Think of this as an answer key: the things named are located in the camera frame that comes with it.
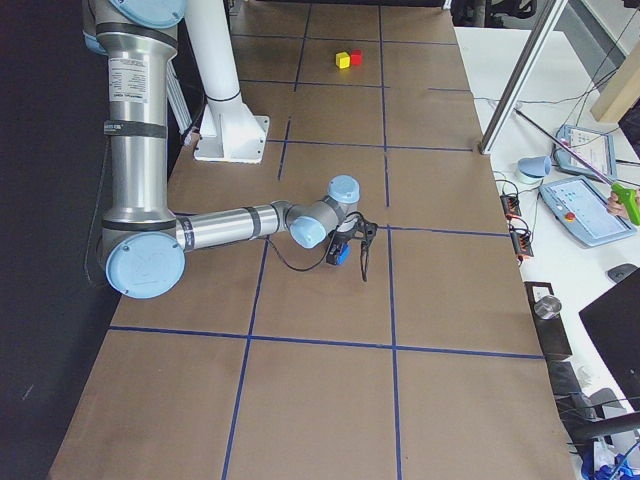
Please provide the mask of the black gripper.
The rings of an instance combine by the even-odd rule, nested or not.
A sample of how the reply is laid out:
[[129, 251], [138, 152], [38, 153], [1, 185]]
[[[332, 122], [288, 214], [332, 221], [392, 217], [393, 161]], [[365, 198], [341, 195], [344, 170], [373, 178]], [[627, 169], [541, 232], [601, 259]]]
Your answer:
[[329, 246], [326, 262], [330, 265], [338, 265], [337, 257], [344, 245], [357, 239], [360, 244], [360, 270], [363, 282], [368, 281], [369, 248], [377, 235], [377, 224], [364, 217], [359, 211], [349, 213], [344, 222], [336, 230], [333, 243]]

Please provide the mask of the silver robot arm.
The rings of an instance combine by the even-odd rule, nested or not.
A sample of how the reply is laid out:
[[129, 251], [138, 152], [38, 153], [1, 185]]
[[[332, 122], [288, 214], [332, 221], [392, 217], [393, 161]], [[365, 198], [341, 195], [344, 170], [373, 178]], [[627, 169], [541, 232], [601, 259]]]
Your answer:
[[172, 66], [185, 26], [203, 88], [196, 117], [200, 161], [257, 164], [270, 121], [244, 103], [220, 1], [87, 1], [86, 47], [107, 60], [110, 116], [104, 123], [111, 156], [111, 208], [102, 219], [100, 261], [109, 284], [134, 299], [158, 297], [181, 279], [188, 252], [269, 240], [287, 232], [301, 247], [324, 247], [339, 265], [358, 240], [360, 259], [377, 227], [358, 209], [360, 186], [334, 177], [311, 205], [275, 201], [235, 210], [181, 216], [167, 203], [167, 121], [186, 112]]

